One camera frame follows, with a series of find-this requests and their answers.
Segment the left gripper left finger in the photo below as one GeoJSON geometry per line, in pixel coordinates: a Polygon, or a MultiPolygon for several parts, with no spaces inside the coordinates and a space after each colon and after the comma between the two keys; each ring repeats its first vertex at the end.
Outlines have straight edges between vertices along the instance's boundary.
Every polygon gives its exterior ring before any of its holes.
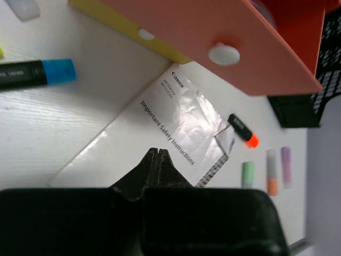
{"type": "Polygon", "coordinates": [[[116,255],[141,225],[141,203],[108,188],[1,191],[1,255],[116,255]]]}

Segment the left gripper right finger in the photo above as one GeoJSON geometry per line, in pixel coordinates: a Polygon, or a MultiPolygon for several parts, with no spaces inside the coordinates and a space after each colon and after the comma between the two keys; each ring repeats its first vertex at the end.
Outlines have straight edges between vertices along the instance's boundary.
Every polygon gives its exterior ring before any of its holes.
{"type": "Polygon", "coordinates": [[[288,255],[270,197],[257,189],[162,187],[166,150],[151,148],[152,185],[143,191],[141,250],[145,255],[288,255]]]}

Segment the pastel green highlighter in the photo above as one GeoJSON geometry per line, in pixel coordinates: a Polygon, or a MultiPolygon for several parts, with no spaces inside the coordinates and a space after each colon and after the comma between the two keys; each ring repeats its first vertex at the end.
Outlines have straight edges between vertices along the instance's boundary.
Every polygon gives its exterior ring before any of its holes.
{"type": "Polygon", "coordinates": [[[254,162],[243,162],[242,164],[242,188],[251,188],[254,181],[255,163],[254,162]]]}

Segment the pastel orange highlighter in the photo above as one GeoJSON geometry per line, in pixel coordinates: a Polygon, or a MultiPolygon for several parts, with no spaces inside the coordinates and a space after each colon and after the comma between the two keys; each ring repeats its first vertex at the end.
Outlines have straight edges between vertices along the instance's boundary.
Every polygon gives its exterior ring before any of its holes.
{"type": "Polygon", "coordinates": [[[267,193],[270,196],[278,194],[277,159],[274,149],[266,151],[267,193]]]}

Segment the pastel purple highlighter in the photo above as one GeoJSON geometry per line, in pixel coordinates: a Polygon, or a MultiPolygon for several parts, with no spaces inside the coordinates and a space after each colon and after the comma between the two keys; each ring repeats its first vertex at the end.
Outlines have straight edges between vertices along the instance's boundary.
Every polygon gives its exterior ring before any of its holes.
{"type": "Polygon", "coordinates": [[[289,147],[282,147],[281,152],[281,165],[282,165],[282,182],[283,187],[288,189],[291,187],[292,174],[291,174],[291,149],[289,147]]]}

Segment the orange top drawer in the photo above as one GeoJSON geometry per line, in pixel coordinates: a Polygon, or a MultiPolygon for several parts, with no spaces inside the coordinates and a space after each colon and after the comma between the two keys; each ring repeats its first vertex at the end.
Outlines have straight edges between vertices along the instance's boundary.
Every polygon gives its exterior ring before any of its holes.
{"type": "Polygon", "coordinates": [[[113,10],[249,95],[320,92],[325,15],[340,1],[106,1],[113,10]]]}

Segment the pastel blue highlighter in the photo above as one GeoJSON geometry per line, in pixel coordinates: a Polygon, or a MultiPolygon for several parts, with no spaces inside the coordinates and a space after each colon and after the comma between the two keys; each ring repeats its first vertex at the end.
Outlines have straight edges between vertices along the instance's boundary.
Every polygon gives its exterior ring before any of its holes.
{"type": "Polygon", "coordinates": [[[35,0],[5,0],[5,2],[21,21],[29,21],[40,16],[40,8],[35,0]]]}

